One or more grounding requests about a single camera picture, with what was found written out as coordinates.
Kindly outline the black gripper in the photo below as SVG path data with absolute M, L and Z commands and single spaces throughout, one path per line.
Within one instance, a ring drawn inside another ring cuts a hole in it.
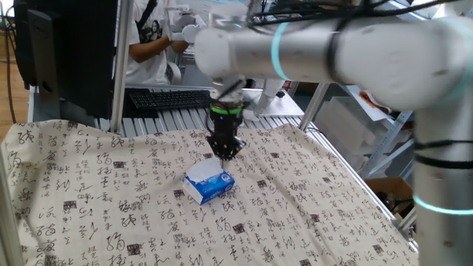
M 235 136 L 237 129 L 242 123 L 241 115 L 223 115 L 219 113 L 211 113 L 211 120 L 214 124 L 214 133 L 223 136 Z M 243 150 L 247 143 L 240 137 L 232 137 L 227 144 L 224 145 L 224 154 L 222 153 L 222 143 L 218 136 L 207 136 L 208 141 L 214 155 L 220 161 L 220 166 L 224 170 L 228 164 Z

